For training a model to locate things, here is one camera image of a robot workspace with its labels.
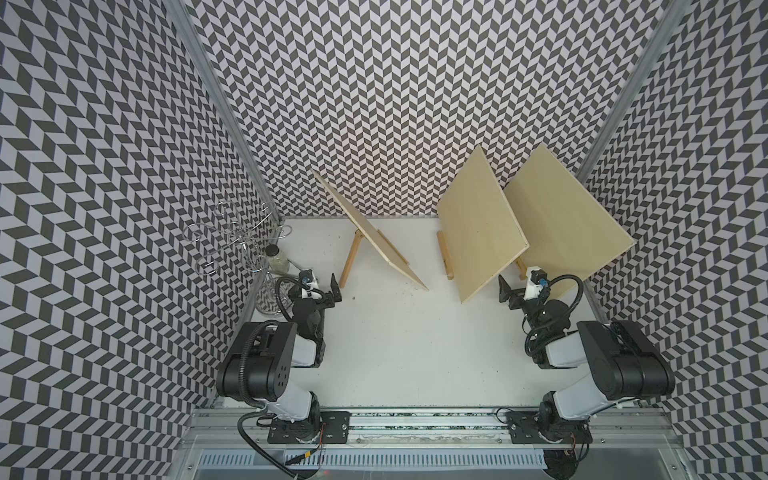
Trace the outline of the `wooden easel frame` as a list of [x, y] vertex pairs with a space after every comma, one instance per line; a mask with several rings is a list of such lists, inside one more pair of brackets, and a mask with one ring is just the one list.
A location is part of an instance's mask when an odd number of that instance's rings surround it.
[[447, 237], [442, 230], [436, 233], [436, 237], [437, 237], [446, 277], [449, 280], [453, 280], [455, 278], [455, 271], [454, 271], [453, 262], [450, 256], [450, 251], [448, 248]]
[[524, 263], [524, 261], [520, 257], [518, 257], [515, 260], [515, 264], [516, 264], [516, 266], [518, 267], [518, 270], [519, 270], [519, 277], [522, 280], [524, 280], [527, 277], [527, 266], [526, 266], [526, 264]]

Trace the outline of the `plywood board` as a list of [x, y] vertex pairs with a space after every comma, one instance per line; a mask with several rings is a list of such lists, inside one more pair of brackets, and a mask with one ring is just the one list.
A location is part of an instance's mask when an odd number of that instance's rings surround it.
[[366, 240], [374, 247], [379, 255], [397, 272], [403, 274], [409, 280], [413, 281], [416, 285], [427, 290], [428, 287], [424, 282], [413, 272], [410, 268], [410, 264], [406, 265], [389, 247], [386, 242], [379, 235], [376, 227], [339, 191], [336, 190], [326, 179], [324, 179], [317, 170], [313, 170], [312, 174], [314, 178], [325, 188], [335, 203], [341, 208], [346, 217], [355, 225], [356, 230], [359, 229], [363, 232]]
[[475, 147], [437, 203], [461, 303], [466, 303], [529, 247], [484, 149]]
[[550, 279], [585, 281], [635, 240], [545, 146], [536, 147], [503, 189], [530, 242], [520, 258]]

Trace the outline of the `small wooden easel piece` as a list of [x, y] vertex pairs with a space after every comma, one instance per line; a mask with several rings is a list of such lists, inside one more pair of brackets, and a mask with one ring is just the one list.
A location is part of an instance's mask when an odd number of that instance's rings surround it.
[[[399, 252], [399, 250], [389, 241], [389, 239], [384, 235], [384, 233], [379, 230], [379, 235], [382, 237], [382, 239], [386, 242], [386, 244], [391, 247], [394, 252], [398, 255], [398, 257], [406, 264], [408, 265], [409, 262], [405, 259], [405, 257]], [[346, 282], [349, 278], [353, 263], [356, 259], [357, 253], [359, 251], [360, 245], [362, 243], [362, 240], [365, 238], [363, 232], [359, 229], [357, 229], [354, 233], [354, 239], [349, 251], [349, 254], [347, 256], [342, 274], [341, 279], [339, 280], [339, 287], [344, 288], [346, 285]]]

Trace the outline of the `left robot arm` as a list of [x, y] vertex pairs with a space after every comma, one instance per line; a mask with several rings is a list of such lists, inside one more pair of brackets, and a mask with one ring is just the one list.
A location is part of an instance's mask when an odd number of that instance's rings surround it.
[[342, 301], [341, 286], [331, 276], [330, 289], [323, 291], [312, 271], [302, 270], [296, 277], [276, 277], [272, 287], [282, 318], [251, 321], [240, 328], [218, 368], [216, 390], [270, 417], [275, 442], [320, 442], [326, 425], [319, 399], [290, 374], [321, 366], [326, 311]]

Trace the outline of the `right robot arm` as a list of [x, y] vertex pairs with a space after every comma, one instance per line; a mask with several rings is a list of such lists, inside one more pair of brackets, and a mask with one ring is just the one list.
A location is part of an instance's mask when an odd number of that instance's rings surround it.
[[573, 384], [546, 393], [534, 410], [508, 409], [503, 423], [515, 444], [575, 447], [592, 441], [590, 419], [624, 401], [671, 394], [673, 370], [640, 327], [631, 321], [572, 322], [585, 292], [574, 274], [549, 277], [538, 268], [513, 288], [498, 280], [499, 301], [523, 315], [525, 355], [542, 370], [586, 366]]

